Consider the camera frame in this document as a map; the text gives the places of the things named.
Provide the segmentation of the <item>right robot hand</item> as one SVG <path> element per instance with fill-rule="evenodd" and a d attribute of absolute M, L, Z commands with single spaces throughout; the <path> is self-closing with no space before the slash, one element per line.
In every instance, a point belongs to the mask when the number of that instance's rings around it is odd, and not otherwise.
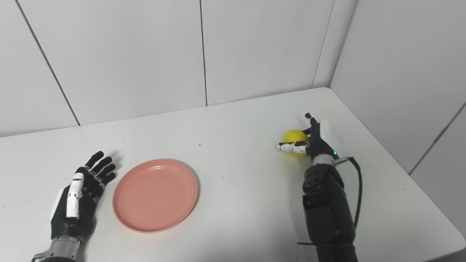
<path fill-rule="evenodd" d="M 320 163 L 333 164 L 340 159 L 340 139 L 332 130 L 328 120 L 318 121 L 310 113 L 305 114 L 309 119 L 310 127 L 302 130 L 306 140 L 278 143 L 276 148 L 289 153 L 306 154 L 313 162 L 324 159 Z"/>

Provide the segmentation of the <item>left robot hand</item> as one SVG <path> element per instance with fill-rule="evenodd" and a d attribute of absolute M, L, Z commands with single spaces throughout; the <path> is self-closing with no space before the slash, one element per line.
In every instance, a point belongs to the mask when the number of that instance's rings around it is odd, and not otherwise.
<path fill-rule="evenodd" d="M 96 152 L 83 166 L 78 167 L 72 181 L 58 197 L 51 218 L 51 239 L 69 236 L 84 242 L 93 234 L 95 212 L 106 186 L 117 174 L 111 156 Z"/>

